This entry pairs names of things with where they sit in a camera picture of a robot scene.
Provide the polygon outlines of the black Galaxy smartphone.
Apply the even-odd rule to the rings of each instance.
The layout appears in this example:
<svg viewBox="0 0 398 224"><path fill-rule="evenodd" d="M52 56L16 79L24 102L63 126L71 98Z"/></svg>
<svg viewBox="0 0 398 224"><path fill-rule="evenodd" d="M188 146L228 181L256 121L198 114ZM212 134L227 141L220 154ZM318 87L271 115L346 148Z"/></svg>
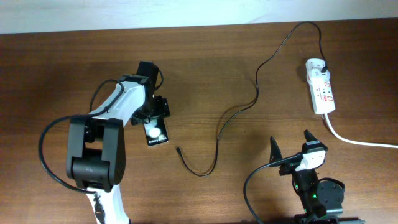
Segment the black Galaxy smartphone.
<svg viewBox="0 0 398 224"><path fill-rule="evenodd" d="M146 141L149 147L164 144L169 141L169 135L163 118L144 124Z"/></svg>

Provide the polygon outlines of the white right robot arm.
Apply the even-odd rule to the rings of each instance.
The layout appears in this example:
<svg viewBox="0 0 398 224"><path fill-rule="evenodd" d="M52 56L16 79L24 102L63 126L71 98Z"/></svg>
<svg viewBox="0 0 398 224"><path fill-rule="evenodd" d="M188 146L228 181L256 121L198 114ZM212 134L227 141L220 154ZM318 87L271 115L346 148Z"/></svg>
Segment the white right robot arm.
<svg viewBox="0 0 398 224"><path fill-rule="evenodd" d="M270 137L269 162L279 168L279 175L291 175L292 185L304 213L295 216L297 223L338 223L343 213L345 185L329 177L319 178L317 169L325 163L328 148L310 131L304 131L305 143L300 152L283 158L276 140Z"/></svg>

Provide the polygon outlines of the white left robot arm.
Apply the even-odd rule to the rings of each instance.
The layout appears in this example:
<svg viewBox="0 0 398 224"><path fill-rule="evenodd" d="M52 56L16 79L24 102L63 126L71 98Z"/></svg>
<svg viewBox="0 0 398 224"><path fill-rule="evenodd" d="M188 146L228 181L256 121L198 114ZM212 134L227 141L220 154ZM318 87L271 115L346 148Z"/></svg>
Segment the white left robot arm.
<svg viewBox="0 0 398 224"><path fill-rule="evenodd" d="M168 142L164 119L166 98L156 96L161 74L152 62L140 62L137 72L116 80L112 94L88 118L70 121L67 176L85 190L97 223L130 223L124 211L120 183L126 168L124 128L144 128L148 146Z"/></svg>

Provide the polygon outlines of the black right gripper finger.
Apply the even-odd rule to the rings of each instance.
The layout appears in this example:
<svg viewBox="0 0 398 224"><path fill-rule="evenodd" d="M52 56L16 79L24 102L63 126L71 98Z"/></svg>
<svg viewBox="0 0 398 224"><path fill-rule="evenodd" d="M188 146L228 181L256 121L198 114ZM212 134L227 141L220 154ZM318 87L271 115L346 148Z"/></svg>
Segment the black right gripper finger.
<svg viewBox="0 0 398 224"><path fill-rule="evenodd" d="M304 131L306 142L303 144L303 152L328 151L328 148L320 142L309 130Z"/></svg>
<svg viewBox="0 0 398 224"><path fill-rule="evenodd" d="M269 163L271 164L271 167L278 166L279 161L283 159L281 151L279 149L279 146L277 145L276 140L274 139L273 136L270 137L270 159Z"/></svg>

